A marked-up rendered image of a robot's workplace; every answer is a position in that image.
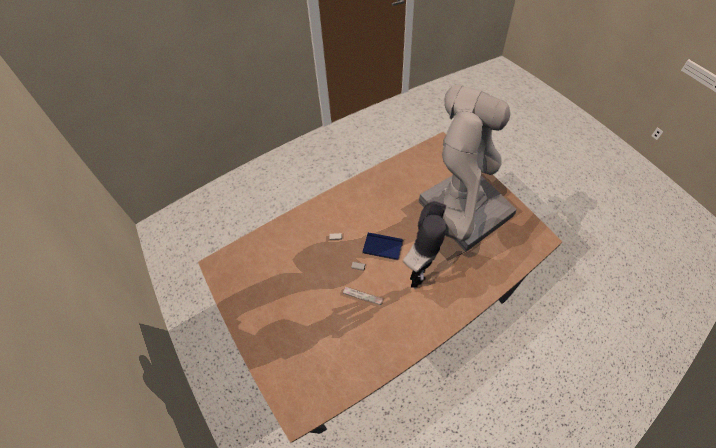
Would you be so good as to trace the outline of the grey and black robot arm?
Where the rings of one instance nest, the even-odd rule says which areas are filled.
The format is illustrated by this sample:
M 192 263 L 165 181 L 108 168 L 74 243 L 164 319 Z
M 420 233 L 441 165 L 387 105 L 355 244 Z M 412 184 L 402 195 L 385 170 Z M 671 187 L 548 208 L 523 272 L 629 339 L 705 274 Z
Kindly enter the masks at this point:
M 502 165 L 492 130 L 502 130 L 510 119 L 508 103 L 474 88 L 453 85 L 445 98 L 450 119 L 456 116 L 443 140 L 442 158 L 456 177 L 452 175 L 448 190 L 444 190 L 444 204 L 430 202 L 421 212 L 418 243 L 415 240 L 403 259 L 415 272 L 435 260 L 445 236 L 461 242 L 472 235 L 475 212 L 487 200 L 480 185 L 481 172 L 493 175 Z

